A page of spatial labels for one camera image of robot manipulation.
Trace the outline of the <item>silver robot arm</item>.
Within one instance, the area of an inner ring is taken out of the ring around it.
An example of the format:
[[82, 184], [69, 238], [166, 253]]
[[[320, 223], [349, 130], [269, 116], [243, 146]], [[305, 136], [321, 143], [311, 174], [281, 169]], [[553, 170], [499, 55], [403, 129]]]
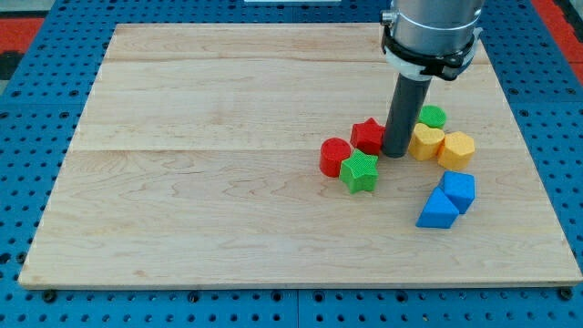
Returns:
[[381, 13], [389, 36], [408, 51], [451, 55], [474, 39], [484, 0], [392, 0]]

